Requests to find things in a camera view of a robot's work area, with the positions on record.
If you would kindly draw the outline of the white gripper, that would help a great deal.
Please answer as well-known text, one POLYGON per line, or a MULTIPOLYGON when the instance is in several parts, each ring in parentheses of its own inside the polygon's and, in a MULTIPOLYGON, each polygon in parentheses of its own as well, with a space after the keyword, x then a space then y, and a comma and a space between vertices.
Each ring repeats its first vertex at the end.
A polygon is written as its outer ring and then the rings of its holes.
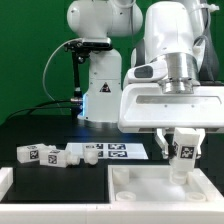
POLYGON ((164 159, 169 158, 166 130, 196 129, 199 135, 196 158, 207 132, 224 133, 224 86, 194 86, 192 93, 164 93, 165 61, 128 70, 124 79, 118 128, 125 133, 155 132, 164 159))

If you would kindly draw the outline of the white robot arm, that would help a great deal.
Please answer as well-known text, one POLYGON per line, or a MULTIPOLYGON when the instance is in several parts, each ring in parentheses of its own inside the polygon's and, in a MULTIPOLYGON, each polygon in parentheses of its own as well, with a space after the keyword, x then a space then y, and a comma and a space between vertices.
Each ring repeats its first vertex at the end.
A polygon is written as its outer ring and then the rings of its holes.
POLYGON ((176 128, 224 132, 224 85, 209 32, 213 6, 173 0, 140 11, 135 0, 75 0, 67 21, 90 60, 80 123, 153 132, 162 149, 176 128))

